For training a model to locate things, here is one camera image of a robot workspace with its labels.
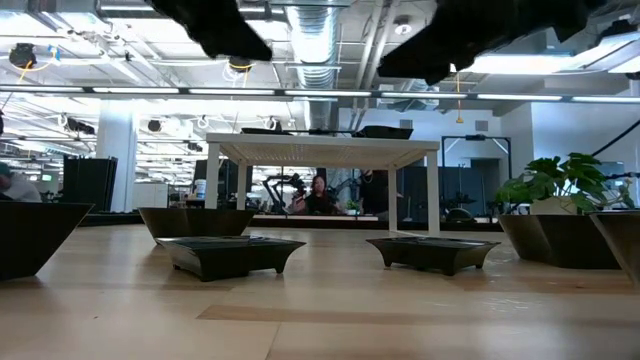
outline white table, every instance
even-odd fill
[[[329,136],[285,136],[207,134],[207,193],[205,208],[218,204],[218,158],[220,153],[238,164],[238,209],[246,200],[247,166],[309,166],[386,170],[389,189],[396,189],[396,170],[427,157],[429,233],[440,232],[437,141],[345,138]],[[397,196],[389,191],[389,230],[398,230]]]

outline black planter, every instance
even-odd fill
[[[620,267],[640,289],[640,212],[592,214]]]
[[[0,201],[0,281],[34,276],[92,207]]]
[[[142,208],[140,215],[151,236],[239,236],[255,212],[249,210]]]
[[[249,271],[284,271],[287,259],[303,242],[255,236],[158,239],[176,270],[188,270],[201,281],[247,276]]]
[[[570,269],[619,269],[586,215],[500,215],[518,256]]]
[[[387,267],[398,263],[418,269],[439,269],[448,276],[468,266],[481,269],[489,250],[500,244],[427,237],[369,239],[367,242],[380,251]]]

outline table leg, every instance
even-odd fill
[[[238,161],[238,210],[244,210],[247,203],[247,162]]]
[[[438,152],[429,151],[427,152],[427,210],[429,212],[429,236],[440,236],[440,190],[438,182]]]
[[[220,170],[220,144],[209,144],[209,157],[207,158],[207,193],[205,196],[205,209],[218,208],[218,172]]]
[[[398,185],[395,167],[389,173],[389,231],[398,231]]]

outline long dark hair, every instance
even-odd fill
[[[316,181],[318,179],[322,179],[322,182],[324,182],[324,189],[322,189],[322,197],[324,199],[328,199],[329,198],[329,194],[327,194],[327,181],[321,176],[321,175],[316,175],[313,177],[313,180],[311,180],[311,194],[315,195],[316,194]]]

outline table top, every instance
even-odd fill
[[[159,238],[163,244],[182,246],[194,250],[214,250],[228,248],[246,248],[256,246],[304,245],[299,241],[274,239],[263,236],[220,236],[220,237],[182,237]]]
[[[231,161],[247,165],[311,166],[387,170],[402,168],[438,151],[437,141],[346,138],[331,136],[284,136],[253,134],[207,134],[208,143],[220,144]]]
[[[427,246],[427,247],[440,247],[440,248],[454,248],[454,249],[467,249],[477,246],[495,246],[499,245],[499,242],[480,241],[480,240],[465,240],[465,239],[447,239],[447,238],[430,238],[430,237],[400,237],[400,238],[385,238],[385,239],[369,239],[370,243],[383,242],[389,244],[406,244],[415,246]]]

